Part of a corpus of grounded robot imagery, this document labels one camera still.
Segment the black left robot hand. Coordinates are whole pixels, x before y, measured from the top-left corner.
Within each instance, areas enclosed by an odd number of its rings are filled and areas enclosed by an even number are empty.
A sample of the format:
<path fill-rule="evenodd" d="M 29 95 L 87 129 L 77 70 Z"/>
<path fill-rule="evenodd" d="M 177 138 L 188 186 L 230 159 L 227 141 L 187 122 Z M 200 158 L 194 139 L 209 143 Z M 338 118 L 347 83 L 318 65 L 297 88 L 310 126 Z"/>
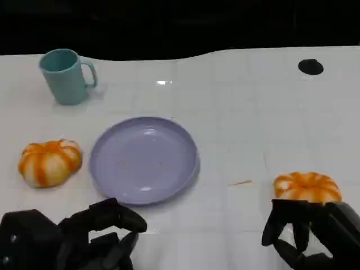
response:
<path fill-rule="evenodd" d="M 133 269 L 146 221 L 115 198 L 53 223 L 36 209 L 1 219 L 1 269 Z"/>

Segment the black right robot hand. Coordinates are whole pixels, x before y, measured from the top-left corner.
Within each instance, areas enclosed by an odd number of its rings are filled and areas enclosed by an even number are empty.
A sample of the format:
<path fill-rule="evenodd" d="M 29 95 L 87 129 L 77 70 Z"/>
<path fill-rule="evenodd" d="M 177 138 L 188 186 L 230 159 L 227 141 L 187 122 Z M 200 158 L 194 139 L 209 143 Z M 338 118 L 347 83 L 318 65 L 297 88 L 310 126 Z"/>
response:
<path fill-rule="evenodd" d="M 304 255 L 310 234 L 332 256 Z M 273 199 L 262 246 L 273 246 L 292 269 L 359 269 L 359 215 L 345 202 Z"/>

